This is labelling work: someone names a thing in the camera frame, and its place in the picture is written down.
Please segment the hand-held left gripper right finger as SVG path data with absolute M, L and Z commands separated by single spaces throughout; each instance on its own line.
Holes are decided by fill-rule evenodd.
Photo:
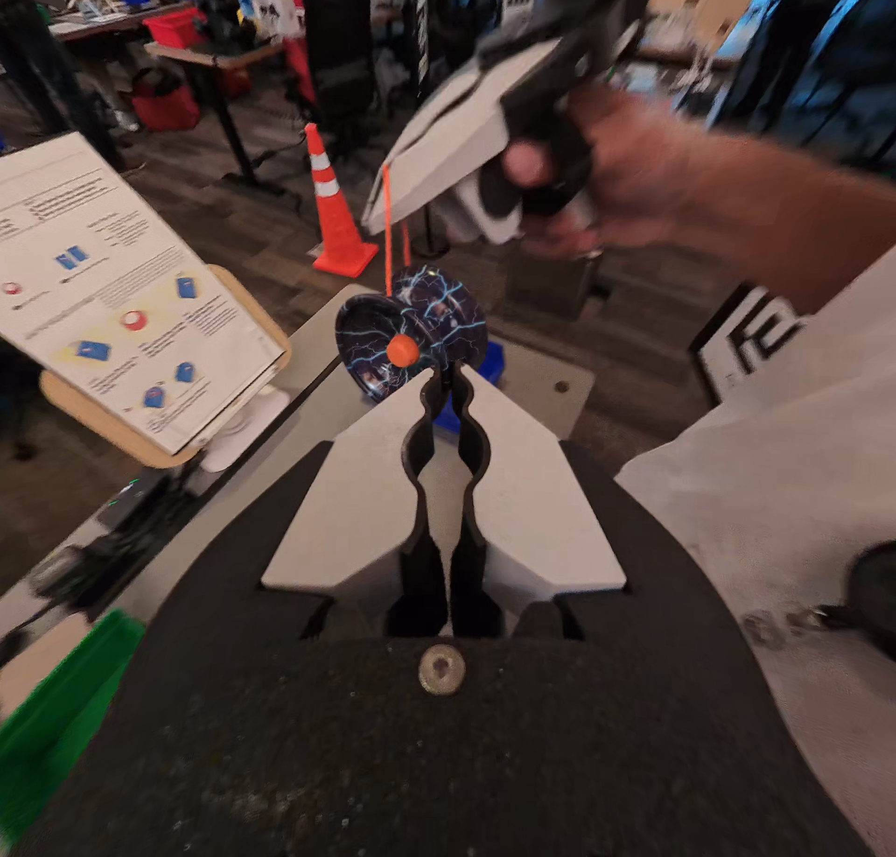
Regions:
M 500 636 L 507 615 L 623 591 L 626 575 L 561 440 L 476 370 L 454 370 L 458 454 L 471 479 L 452 555 L 456 636 Z

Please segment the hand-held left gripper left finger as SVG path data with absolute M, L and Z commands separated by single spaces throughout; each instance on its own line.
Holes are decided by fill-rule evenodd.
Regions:
M 327 446 L 266 589 L 350 604 L 393 635 L 440 633 L 449 606 L 420 472 L 434 456 L 443 384 L 440 371 L 421 371 Z

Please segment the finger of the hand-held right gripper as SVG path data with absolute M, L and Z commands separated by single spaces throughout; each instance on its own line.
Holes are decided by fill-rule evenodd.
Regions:
M 447 154 L 484 131 L 499 129 L 503 120 L 501 99 L 533 73 L 558 45 L 557 39 L 533 44 L 488 71 L 472 61 L 448 79 L 418 111 L 391 153 L 409 154 L 415 149 L 433 148 L 437 154 Z
M 420 109 L 448 79 L 472 61 L 479 66 L 476 58 L 468 61 L 439 85 Z M 392 154 L 389 151 L 385 166 L 389 171 L 391 220 L 394 223 L 431 204 L 434 210 L 442 213 L 446 224 L 462 236 L 519 234 L 521 199 L 514 198 L 506 210 L 489 211 L 480 193 L 479 169 L 498 158 L 512 140 L 501 105 L 500 109 L 503 120 L 499 129 L 484 131 L 476 139 L 468 140 L 461 148 L 447 154 L 437 154 L 433 148 L 415 149 L 409 154 Z

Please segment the dark blue lightning print yo-yo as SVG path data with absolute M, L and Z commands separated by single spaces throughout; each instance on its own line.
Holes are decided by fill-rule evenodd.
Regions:
M 487 356 L 485 311 L 459 280 L 431 266 L 403 267 L 387 293 L 349 298 L 334 325 L 342 364 L 373 403 L 423 372 L 446 393 L 454 370 Z

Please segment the blue plastic bin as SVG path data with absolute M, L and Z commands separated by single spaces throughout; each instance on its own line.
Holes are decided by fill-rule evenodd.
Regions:
M 476 371 L 481 377 L 492 385 L 497 386 L 505 369 L 504 347 L 497 341 L 490 339 L 484 358 L 479 360 Z M 461 420 L 454 410 L 454 396 L 450 391 L 442 412 L 437 416 L 434 425 L 450 434 L 458 435 L 461 432 Z

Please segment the person's right hand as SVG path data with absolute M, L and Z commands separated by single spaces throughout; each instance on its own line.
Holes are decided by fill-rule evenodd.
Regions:
M 572 91 L 566 115 L 591 148 L 586 191 L 596 220 L 577 223 L 569 205 L 552 217 L 526 215 L 522 249 L 563 261 L 606 247 L 656 244 L 697 251 L 700 231 L 686 210 L 706 160 L 700 126 L 606 84 Z

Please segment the black office chair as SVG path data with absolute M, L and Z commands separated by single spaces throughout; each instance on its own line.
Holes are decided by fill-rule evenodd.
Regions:
M 371 0 L 303 0 L 312 112 L 335 159 L 368 145 L 375 103 Z

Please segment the orange traffic cone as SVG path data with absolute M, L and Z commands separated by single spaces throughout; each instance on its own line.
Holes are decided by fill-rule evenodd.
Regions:
M 378 247 L 361 237 L 317 125 L 307 123 L 305 134 L 322 245 L 313 267 L 324 273 L 357 279 L 375 258 Z

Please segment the white flat box device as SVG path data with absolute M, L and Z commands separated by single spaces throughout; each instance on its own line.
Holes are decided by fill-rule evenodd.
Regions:
M 204 445 L 200 469 L 212 474 L 229 469 L 289 404 L 287 392 L 270 384 L 262 387 L 232 413 Z

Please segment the black battery charger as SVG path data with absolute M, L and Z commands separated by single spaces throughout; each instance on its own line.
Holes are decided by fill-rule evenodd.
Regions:
M 99 511 L 97 521 L 104 532 L 85 552 L 98 562 L 137 558 L 196 503 L 183 475 L 143 469 Z

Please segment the wooden clipboard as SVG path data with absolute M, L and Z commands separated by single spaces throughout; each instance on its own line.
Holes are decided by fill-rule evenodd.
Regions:
M 238 418 L 248 418 L 249 408 L 263 395 L 285 392 L 273 386 L 274 378 L 286 369 L 292 359 L 293 350 L 289 339 L 280 327 L 265 312 L 252 294 L 227 269 L 210 265 L 210 271 L 234 300 L 252 317 L 253 321 L 281 348 L 281 354 L 268 370 L 230 403 L 209 425 L 179 452 L 169 455 L 156 446 L 139 431 L 113 415 L 96 400 L 71 386 L 51 371 L 43 370 L 39 387 L 43 396 L 57 409 L 67 414 L 103 440 L 118 448 L 142 465 L 162 470 L 181 466 L 199 455 L 212 439 L 222 434 Z

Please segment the person's white printed shirt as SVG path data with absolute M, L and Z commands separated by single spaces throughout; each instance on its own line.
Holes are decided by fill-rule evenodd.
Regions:
M 840 598 L 857 556 L 895 534 L 894 248 L 703 419 L 616 483 L 685 547 L 753 643 L 828 794 L 875 855 L 894 855 L 894 661 L 857 633 L 796 633 Z

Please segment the wooden table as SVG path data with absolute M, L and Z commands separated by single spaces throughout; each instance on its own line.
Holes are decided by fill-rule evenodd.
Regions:
M 187 79 L 198 86 L 200 94 L 211 107 L 230 146 L 230 152 L 238 164 L 238 171 L 228 173 L 222 181 L 238 189 L 264 194 L 277 200 L 292 197 L 284 187 L 258 178 L 256 170 L 265 160 L 249 157 L 230 113 L 228 99 L 218 83 L 220 73 L 246 69 L 281 54 L 282 44 L 269 42 L 261 47 L 232 55 L 218 53 L 206 45 L 175 48 L 158 42 L 149 42 L 145 50 L 155 59 L 171 60 L 182 67 Z

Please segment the green plastic bin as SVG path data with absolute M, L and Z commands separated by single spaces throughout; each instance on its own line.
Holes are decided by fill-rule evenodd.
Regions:
M 10 849 L 36 821 L 96 735 L 145 626 L 111 611 L 1 729 L 1 836 Z

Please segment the printed instruction sheet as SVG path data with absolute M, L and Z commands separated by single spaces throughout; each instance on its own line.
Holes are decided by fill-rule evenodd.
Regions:
M 287 361 L 212 267 L 80 133 L 1 161 L 2 338 L 164 458 Z

